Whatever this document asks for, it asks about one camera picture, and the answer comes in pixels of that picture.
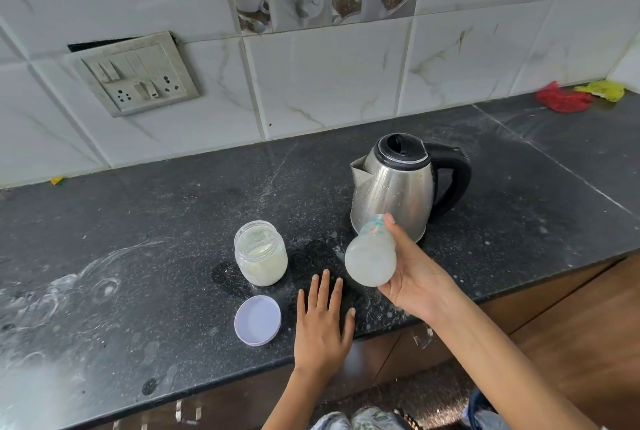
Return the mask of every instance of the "purple lid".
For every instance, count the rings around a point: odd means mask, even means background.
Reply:
[[[280,330],[280,307],[265,295],[244,301],[236,312],[236,334],[247,345],[267,344]]]

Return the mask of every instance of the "kettle lid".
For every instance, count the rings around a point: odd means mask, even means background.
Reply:
[[[380,138],[374,147],[376,158],[396,170],[419,170],[431,159],[424,143],[408,133],[391,133]]]

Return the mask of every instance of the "switch panel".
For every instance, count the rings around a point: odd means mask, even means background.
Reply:
[[[80,51],[68,61],[112,117],[199,96],[169,32]]]

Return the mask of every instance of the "person's left hand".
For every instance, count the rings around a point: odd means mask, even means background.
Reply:
[[[318,289],[318,275],[311,279],[308,308],[305,291],[298,292],[298,323],[293,354],[294,370],[327,383],[347,357],[355,329],[355,308],[349,309],[340,334],[342,278],[335,282],[329,301],[329,270],[325,270]]]

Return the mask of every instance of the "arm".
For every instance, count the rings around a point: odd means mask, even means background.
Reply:
[[[298,321],[294,344],[294,369],[278,404],[262,430],[304,430],[316,401],[347,357],[355,329],[355,309],[347,312],[340,334],[342,278],[335,282],[329,300],[329,270],[325,270],[318,289],[318,275],[305,292],[298,292]]]
[[[427,322],[513,430],[598,430],[390,215],[396,273],[380,291]]]

